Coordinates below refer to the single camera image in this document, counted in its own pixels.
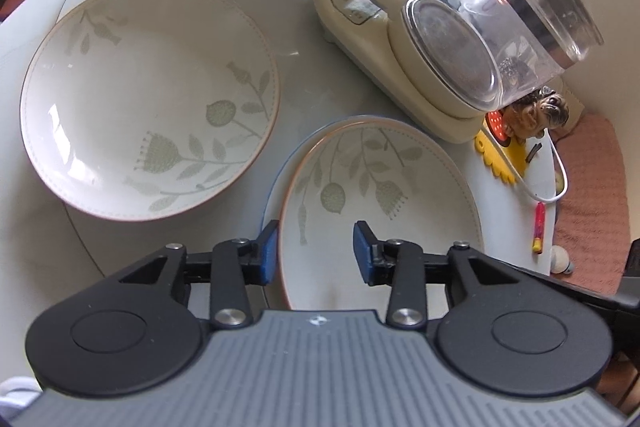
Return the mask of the grey round lazy susan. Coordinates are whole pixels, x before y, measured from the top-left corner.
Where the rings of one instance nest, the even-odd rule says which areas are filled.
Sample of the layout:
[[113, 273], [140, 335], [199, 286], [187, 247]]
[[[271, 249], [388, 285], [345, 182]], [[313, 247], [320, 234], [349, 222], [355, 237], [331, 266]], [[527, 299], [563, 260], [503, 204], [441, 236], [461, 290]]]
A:
[[[81, 1], [65, 4], [73, 8]], [[127, 223], [68, 210], [82, 245], [103, 274], [125, 268], [168, 243], [207, 251], [223, 239], [256, 234], [274, 179], [312, 132], [352, 115], [399, 116], [390, 99], [324, 40], [312, 0], [233, 1], [257, 23], [277, 59], [282, 98], [269, 142], [232, 187], [178, 217]]]

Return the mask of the yellow flower coaster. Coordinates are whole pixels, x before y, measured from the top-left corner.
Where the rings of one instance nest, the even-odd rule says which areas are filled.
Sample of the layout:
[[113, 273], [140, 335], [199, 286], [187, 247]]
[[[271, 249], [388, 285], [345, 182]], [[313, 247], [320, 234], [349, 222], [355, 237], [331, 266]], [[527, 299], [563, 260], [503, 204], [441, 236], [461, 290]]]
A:
[[474, 147], [495, 178], [511, 185], [523, 178], [526, 146], [504, 132], [498, 110], [485, 115], [482, 129], [474, 136]]

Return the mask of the brown hedgehog figurine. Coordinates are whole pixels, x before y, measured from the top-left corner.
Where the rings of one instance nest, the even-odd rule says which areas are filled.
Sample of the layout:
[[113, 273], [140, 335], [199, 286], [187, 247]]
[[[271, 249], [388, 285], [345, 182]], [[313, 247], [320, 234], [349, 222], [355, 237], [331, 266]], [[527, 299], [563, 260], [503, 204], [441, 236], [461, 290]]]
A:
[[547, 129], [564, 126], [570, 118], [567, 101], [558, 92], [542, 87], [502, 110], [503, 131], [518, 143], [541, 139]]

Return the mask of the white duck plush toy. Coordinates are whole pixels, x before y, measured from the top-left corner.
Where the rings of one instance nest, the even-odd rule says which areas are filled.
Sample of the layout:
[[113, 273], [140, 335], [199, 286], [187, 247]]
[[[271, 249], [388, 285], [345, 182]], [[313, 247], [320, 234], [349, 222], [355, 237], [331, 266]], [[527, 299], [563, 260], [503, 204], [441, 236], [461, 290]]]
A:
[[575, 265], [570, 260], [567, 250], [560, 245], [552, 245], [550, 248], [550, 272], [553, 275], [570, 275], [574, 270]]

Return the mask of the leaf pattern plate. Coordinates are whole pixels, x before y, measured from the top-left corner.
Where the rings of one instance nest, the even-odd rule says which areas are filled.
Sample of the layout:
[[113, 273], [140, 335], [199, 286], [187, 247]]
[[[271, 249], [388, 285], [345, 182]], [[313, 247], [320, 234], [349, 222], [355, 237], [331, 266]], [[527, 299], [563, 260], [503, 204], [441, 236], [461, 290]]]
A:
[[358, 121], [325, 135], [302, 159], [279, 216], [279, 285], [293, 310], [385, 313], [388, 286], [363, 282], [352, 229], [443, 254], [457, 241], [483, 248], [480, 213], [449, 155], [410, 124]]
[[268, 40], [230, 0], [85, 0], [28, 65], [21, 135], [63, 202], [145, 222], [201, 206], [243, 176], [279, 105]]

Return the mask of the cream kettle base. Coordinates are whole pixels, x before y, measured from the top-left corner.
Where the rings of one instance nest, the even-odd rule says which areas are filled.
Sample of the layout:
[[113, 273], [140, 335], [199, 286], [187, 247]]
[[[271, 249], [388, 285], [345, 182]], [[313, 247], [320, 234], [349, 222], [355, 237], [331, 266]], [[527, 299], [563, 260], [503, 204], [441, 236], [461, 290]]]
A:
[[387, 16], [370, 0], [314, 0], [326, 38], [335, 43], [413, 122], [454, 144], [471, 141], [483, 118], [442, 113], [413, 86], [387, 35]]

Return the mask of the pink lighter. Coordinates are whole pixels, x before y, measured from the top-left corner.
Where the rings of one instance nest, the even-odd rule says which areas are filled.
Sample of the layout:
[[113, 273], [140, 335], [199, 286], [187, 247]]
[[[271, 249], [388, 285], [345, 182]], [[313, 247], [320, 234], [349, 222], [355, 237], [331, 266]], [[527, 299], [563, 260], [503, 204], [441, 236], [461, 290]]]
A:
[[532, 251], [536, 255], [540, 255], [544, 250], [544, 225], [546, 224], [546, 205], [543, 202], [537, 202], [535, 210], [534, 236], [532, 242]]

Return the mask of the white plastic bowl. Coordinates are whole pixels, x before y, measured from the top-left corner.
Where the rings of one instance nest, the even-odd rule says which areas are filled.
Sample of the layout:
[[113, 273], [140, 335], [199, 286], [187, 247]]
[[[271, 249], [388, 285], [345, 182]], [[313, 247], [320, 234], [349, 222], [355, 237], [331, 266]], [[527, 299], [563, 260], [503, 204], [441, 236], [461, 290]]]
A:
[[41, 395], [38, 381], [32, 377], [16, 376], [0, 384], [0, 414], [8, 421]]

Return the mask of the pink flower white plate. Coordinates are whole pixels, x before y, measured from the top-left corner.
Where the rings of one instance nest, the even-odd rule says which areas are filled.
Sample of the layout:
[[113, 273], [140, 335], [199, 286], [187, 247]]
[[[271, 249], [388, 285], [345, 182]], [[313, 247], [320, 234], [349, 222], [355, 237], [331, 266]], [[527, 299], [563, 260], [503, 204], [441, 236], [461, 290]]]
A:
[[277, 176], [274, 178], [273, 184], [271, 184], [269, 195], [267, 198], [267, 202], [262, 212], [262, 222], [260, 222], [260, 227], [263, 229], [271, 220], [278, 220], [280, 216], [280, 211], [282, 207], [282, 202], [285, 196], [286, 191], [288, 191], [288, 186], [290, 185], [291, 178], [293, 173], [296, 171], [298, 164], [302, 161], [302, 159], [308, 154], [308, 152], [327, 134], [330, 132], [340, 129], [341, 127], [346, 126], [346, 124], [355, 124], [358, 121], [379, 119], [382, 121], [394, 121], [394, 118], [381, 116], [381, 115], [372, 115], [372, 114], [361, 114], [345, 117], [336, 121], [332, 121], [329, 124], [325, 124], [324, 126], [314, 130], [311, 134], [308, 134], [302, 142], [300, 142], [294, 150], [292, 150], [291, 154], [288, 155], [286, 161], [281, 166], [278, 171]]

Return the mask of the small dark clip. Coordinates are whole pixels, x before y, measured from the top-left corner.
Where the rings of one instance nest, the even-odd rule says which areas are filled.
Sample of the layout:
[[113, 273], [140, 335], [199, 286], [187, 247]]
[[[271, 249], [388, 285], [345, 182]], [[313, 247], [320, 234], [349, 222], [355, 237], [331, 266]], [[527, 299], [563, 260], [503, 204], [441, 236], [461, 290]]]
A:
[[535, 158], [537, 153], [541, 150], [542, 144], [536, 143], [527, 153], [525, 157], [526, 164], [530, 164], [532, 160]]

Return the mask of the pink knitted sofa blanket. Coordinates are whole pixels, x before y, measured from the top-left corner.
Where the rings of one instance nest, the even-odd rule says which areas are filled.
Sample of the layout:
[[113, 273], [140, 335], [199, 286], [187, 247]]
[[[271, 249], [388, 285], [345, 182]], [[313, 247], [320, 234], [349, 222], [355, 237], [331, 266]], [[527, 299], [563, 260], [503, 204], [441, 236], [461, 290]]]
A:
[[575, 265], [565, 280], [604, 295], [616, 293], [631, 244], [623, 154], [613, 125], [587, 114], [556, 141], [568, 190], [556, 205], [553, 244]]

